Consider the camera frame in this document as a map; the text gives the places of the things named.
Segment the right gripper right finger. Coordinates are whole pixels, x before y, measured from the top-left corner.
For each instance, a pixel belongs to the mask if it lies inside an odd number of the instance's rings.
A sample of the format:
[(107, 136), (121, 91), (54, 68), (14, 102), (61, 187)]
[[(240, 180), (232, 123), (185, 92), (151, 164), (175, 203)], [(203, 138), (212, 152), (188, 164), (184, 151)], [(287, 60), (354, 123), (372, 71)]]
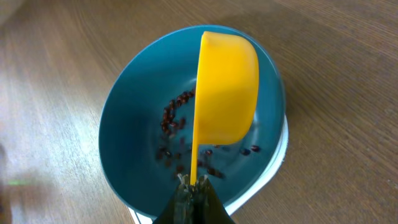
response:
[(234, 224), (207, 175), (201, 176), (193, 195), (194, 224)]

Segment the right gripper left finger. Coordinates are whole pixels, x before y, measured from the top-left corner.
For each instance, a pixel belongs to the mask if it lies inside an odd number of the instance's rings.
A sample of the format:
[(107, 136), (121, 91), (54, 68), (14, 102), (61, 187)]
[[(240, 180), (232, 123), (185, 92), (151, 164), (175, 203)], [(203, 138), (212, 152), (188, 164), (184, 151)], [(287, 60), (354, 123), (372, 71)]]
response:
[(179, 185), (163, 212), (153, 224), (192, 224), (193, 223), (193, 186), (188, 175), (178, 175)]

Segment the yellow measuring scoop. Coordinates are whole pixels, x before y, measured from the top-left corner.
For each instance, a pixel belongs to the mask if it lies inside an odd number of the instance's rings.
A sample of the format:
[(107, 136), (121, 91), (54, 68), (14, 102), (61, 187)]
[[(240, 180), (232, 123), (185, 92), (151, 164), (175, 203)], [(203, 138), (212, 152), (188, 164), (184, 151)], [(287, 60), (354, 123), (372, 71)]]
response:
[(198, 147), (242, 140), (254, 119), (258, 91), (259, 61), (253, 45), (238, 35), (205, 31), (195, 88), (191, 185), (197, 181)]

